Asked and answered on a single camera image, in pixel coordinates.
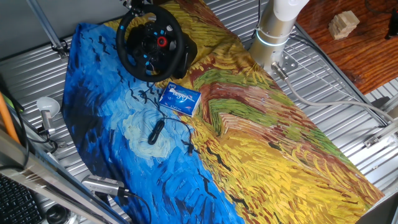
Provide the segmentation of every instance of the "grey cable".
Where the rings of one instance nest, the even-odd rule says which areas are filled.
[[[292,93],[297,97],[297,99],[299,99],[301,102],[307,104],[307,105],[311,105],[311,106],[334,106],[334,105],[342,105],[342,104],[349,104],[349,105],[358,105],[358,106],[363,106],[365,108],[369,108],[375,112],[378,112],[379,114],[383,115],[383,117],[385,117],[386,119],[388,119],[391,122],[394,122],[394,118],[392,118],[391,116],[389,116],[386,112],[380,110],[379,108],[376,108],[372,105],[369,105],[367,103],[362,103],[362,102],[357,102],[357,101],[336,101],[336,102],[326,102],[326,103],[315,103],[315,102],[311,102],[308,101],[304,98],[302,98],[293,88],[292,84],[290,83],[289,79],[285,80],[286,85],[290,88],[290,90],[292,91]]]

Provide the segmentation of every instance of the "black keyboard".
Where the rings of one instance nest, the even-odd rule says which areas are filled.
[[[0,223],[38,224],[44,220],[35,195],[0,174]]]

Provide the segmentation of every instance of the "blue tissue pack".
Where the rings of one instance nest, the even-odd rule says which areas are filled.
[[[192,117],[199,105],[201,93],[169,82],[159,103],[162,106]]]

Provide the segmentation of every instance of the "steering wheel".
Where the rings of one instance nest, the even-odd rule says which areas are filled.
[[[143,5],[139,9],[144,14],[151,12],[156,15],[154,26],[150,26],[152,28],[146,30],[147,37],[142,41],[142,44],[137,44],[135,49],[127,49],[127,45],[124,40],[126,29],[130,22],[138,16],[138,9],[130,10],[121,20],[116,32],[116,50],[118,51],[122,65],[132,76],[145,82],[159,82],[173,75],[173,72],[182,58],[184,51],[183,33],[180,24],[166,9],[154,5]],[[170,42],[167,40],[167,37],[163,35],[163,33],[167,32],[167,26],[171,26],[173,37],[175,39],[175,49],[173,52],[171,52],[168,47],[165,47],[165,43]],[[163,55],[163,57],[169,57],[172,58],[172,60],[164,72],[160,72],[157,75],[148,75],[147,65],[151,61],[158,60],[155,57],[152,58],[153,54],[151,54],[151,51],[153,51],[154,47],[158,53],[160,52],[160,54]],[[131,55],[136,62],[135,65],[133,65],[128,59],[129,52],[132,52]]]

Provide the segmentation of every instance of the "swirling blue paint pattern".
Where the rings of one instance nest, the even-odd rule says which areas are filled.
[[[115,36],[104,25],[79,24],[72,40],[63,117],[89,170],[123,181],[145,199],[152,223],[243,223],[198,155],[188,156],[183,143],[189,137],[186,127],[167,121],[157,144],[148,145],[147,137],[161,115],[139,96],[148,83],[123,68]],[[147,95],[158,100],[160,91],[153,88]],[[178,119],[169,109],[162,111]],[[133,221],[149,221],[138,200],[115,201]]]

